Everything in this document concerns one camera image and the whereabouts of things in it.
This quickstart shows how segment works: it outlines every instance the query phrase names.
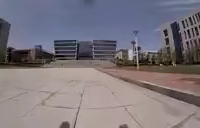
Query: street lamp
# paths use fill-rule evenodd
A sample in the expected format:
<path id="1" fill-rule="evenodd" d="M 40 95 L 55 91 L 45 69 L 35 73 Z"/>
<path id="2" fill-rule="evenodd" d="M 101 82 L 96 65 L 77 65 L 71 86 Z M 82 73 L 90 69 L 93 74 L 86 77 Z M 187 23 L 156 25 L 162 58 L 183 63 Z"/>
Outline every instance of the street lamp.
<path id="1" fill-rule="evenodd" d="M 136 54 L 136 61 L 137 61 L 137 70 L 139 70 L 139 56 L 138 56 L 138 37 L 137 37 L 137 34 L 139 33 L 138 30 L 134 30 L 133 31 L 133 34 L 135 35 L 135 54 Z"/>

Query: paved plaza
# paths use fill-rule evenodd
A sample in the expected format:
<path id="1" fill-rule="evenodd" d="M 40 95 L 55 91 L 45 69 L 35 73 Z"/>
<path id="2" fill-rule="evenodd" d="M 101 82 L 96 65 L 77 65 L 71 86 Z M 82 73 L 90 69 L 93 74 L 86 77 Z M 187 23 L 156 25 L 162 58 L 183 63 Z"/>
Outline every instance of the paved plaza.
<path id="1" fill-rule="evenodd" d="M 0 128 L 200 128 L 200 108 L 92 68 L 0 69 Z"/>

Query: pavement crack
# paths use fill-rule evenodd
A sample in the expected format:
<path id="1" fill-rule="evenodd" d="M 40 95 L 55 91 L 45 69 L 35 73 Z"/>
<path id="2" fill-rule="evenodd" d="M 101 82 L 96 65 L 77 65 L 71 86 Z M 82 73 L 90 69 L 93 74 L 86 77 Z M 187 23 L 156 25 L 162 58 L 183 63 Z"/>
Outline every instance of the pavement crack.
<path id="1" fill-rule="evenodd" d="M 4 103 L 4 102 L 6 102 L 6 101 L 12 100 L 12 99 L 14 99 L 14 98 L 17 98 L 17 97 L 19 97 L 19 96 L 21 96 L 21 95 L 23 95 L 23 94 L 26 94 L 26 93 L 28 93 L 28 92 L 23 92 L 23 93 L 20 93 L 20 94 L 18 94 L 18 95 L 16 95 L 16 96 L 7 98 L 6 100 L 1 101 L 0 104 L 1 104 L 1 103 Z"/>
<path id="2" fill-rule="evenodd" d="M 182 126 L 189 120 L 191 119 L 193 116 L 195 116 L 196 113 L 194 112 L 193 114 L 189 115 L 188 117 L 186 117 L 184 120 L 182 120 L 181 122 L 179 122 L 178 124 L 172 126 L 171 128 L 182 128 Z"/>
<path id="3" fill-rule="evenodd" d="M 131 116 L 131 118 L 141 127 L 144 128 L 136 119 L 135 117 L 127 110 L 127 108 L 124 108 L 125 111 Z"/>
<path id="4" fill-rule="evenodd" d="M 78 119 L 78 116 L 79 116 L 79 113 L 80 113 L 80 109 L 81 109 L 81 104 L 82 104 L 82 101 L 83 101 L 84 90 L 85 90 L 85 86 L 83 88 L 83 92 L 81 93 L 81 101 L 79 103 L 79 107 L 78 107 L 78 110 L 77 110 L 77 113 L 76 113 L 76 118 L 75 118 L 75 122 L 74 122 L 74 128 L 76 128 L 76 125 L 77 125 L 77 119 Z"/>

